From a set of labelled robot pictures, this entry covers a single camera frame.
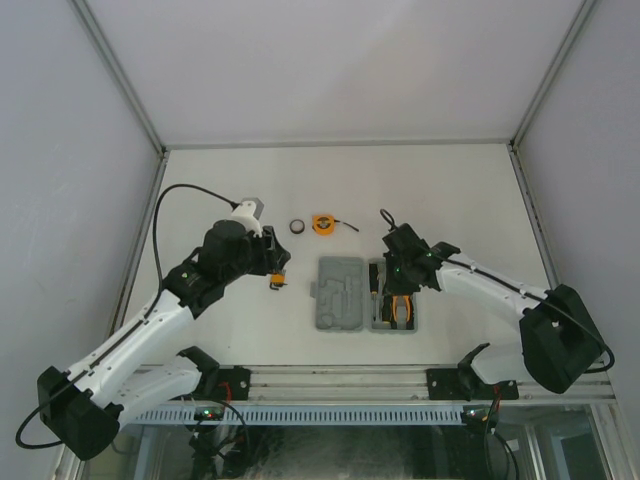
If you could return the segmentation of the flathead screwdriver black yellow handle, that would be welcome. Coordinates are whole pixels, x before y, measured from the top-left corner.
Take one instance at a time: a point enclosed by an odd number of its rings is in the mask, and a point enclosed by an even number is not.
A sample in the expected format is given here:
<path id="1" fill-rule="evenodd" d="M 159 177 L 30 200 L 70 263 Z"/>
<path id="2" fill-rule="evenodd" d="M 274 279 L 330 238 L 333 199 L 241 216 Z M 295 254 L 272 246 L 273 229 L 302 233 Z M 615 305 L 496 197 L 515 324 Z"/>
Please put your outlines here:
<path id="1" fill-rule="evenodd" d="M 368 278 L 371 298 L 376 300 L 379 293 L 379 266 L 377 263 L 368 265 Z"/>

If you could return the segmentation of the phillips screwdriver black yellow handle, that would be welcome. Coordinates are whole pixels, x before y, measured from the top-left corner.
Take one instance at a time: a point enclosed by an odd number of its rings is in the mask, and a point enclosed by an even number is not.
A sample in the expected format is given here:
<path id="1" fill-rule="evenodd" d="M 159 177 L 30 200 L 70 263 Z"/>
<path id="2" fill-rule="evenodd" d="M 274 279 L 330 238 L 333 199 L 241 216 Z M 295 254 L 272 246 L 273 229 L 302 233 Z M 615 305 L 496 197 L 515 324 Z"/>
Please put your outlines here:
<path id="1" fill-rule="evenodd" d="M 378 299 L 377 299 L 377 321 L 381 324 L 386 322 L 385 320 L 385 294 L 384 294 L 384 286 L 385 286 L 385 267 L 382 264 L 378 265 Z"/>

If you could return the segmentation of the orange black handled pliers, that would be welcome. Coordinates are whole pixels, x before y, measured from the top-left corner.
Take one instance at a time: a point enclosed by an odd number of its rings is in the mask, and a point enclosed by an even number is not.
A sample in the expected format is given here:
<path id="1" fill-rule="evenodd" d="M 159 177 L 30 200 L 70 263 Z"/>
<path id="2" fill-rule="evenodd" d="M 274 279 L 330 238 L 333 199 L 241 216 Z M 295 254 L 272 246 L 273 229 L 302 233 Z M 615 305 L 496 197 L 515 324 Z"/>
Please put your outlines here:
<path id="1" fill-rule="evenodd" d="M 414 329 L 414 305 L 411 296 L 399 295 L 391 298 L 391 328 Z"/>

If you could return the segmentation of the grey plastic tool case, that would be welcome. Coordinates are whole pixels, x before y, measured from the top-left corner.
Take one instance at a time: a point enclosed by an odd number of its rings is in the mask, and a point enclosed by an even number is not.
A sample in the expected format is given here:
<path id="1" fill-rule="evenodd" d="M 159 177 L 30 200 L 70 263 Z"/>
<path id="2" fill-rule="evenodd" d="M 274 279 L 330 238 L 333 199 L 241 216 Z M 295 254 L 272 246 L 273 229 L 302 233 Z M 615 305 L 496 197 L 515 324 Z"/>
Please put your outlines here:
<path id="1" fill-rule="evenodd" d="M 401 332 L 410 334 L 418 328 L 415 296 L 410 295 L 414 305 L 414 329 L 391 328 L 391 298 L 385 294 L 384 324 L 377 321 L 377 299 L 371 298 L 368 265 L 384 265 L 382 258 L 368 261 L 357 257 L 325 256 L 318 261 L 317 280 L 312 284 L 311 297 L 315 299 L 314 323 L 322 332 L 356 332 L 364 328 L 375 333 Z"/>

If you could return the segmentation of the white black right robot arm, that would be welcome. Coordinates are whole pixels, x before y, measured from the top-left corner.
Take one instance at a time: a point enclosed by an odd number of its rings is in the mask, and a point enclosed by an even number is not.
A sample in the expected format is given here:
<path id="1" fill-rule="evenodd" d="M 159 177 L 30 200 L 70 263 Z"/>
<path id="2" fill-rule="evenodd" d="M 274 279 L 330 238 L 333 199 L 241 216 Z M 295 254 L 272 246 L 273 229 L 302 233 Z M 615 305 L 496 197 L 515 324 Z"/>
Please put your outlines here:
<path id="1" fill-rule="evenodd" d="M 410 296 L 424 288 L 469 298 L 518 333 L 514 342 L 485 342 L 457 365 L 461 391 L 480 399 L 495 385 L 533 380 L 565 393 L 594 372 L 606 344 L 573 288 L 541 289 L 517 282 L 472 260 L 447 242 L 429 245 L 407 224 L 384 236 L 385 291 Z"/>

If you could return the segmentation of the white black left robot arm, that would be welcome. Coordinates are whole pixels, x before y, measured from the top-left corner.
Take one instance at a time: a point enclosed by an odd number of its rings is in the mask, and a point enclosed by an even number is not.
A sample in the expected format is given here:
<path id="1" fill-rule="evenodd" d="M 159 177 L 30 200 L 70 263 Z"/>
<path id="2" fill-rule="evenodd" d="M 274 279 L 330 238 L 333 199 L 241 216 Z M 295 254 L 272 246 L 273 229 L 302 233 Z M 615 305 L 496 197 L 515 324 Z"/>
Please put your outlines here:
<path id="1" fill-rule="evenodd" d="M 219 301 L 244 275 L 284 270 L 290 253 L 265 226 L 260 234 L 221 220 L 160 284 L 160 295 L 84 359 L 37 380 L 41 421 L 79 459 L 104 451 L 124 426 L 156 406 L 192 394 L 206 400 L 219 387 L 219 364 L 202 349 L 179 351 L 169 363 L 138 374 L 144 360 Z"/>

